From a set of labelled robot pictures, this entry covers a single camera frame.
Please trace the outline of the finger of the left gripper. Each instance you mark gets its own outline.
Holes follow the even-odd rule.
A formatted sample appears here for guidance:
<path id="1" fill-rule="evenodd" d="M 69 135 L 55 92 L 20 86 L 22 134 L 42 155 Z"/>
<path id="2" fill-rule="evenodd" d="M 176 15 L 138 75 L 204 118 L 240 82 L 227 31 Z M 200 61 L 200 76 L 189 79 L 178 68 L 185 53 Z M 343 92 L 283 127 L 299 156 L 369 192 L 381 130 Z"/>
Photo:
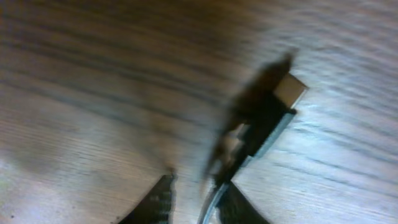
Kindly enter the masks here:
<path id="1" fill-rule="evenodd" d="M 258 109 L 266 93 L 273 90 L 281 79 L 290 74 L 296 53 L 287 52 L 278 60 L 265 65 L 260 74 L 231 102 L 223 127 L 220 129 L 211 156 L 203 170 L 203 183 L 215 179 L 221 168 L 229 161 L 237 140 L 231 139 L 233 132 L 244 118 L 252 116 Z"/>

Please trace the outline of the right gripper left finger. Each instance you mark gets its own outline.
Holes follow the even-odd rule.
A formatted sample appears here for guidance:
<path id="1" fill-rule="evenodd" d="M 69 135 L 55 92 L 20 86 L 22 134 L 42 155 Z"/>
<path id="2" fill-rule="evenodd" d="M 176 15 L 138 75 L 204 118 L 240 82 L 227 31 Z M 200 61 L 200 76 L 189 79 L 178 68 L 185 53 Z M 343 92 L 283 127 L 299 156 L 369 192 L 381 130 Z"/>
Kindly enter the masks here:
<path id="1" fill-rule="evenodd" d="M 175 179 L 174 174 L 163 175 L 119 224 L 170 224 Z"/>

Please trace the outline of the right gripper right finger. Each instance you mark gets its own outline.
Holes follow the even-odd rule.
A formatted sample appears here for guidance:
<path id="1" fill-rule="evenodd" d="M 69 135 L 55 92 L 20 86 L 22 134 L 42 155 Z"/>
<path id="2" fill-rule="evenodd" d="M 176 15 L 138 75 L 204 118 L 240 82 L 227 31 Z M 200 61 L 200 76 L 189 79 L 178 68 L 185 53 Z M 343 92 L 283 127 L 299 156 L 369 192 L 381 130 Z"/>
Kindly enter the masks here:
<path id="1" fill-rule="evenodd" d="M 222 224 L 270 224 L 233 183 L 216 207 Z"/>

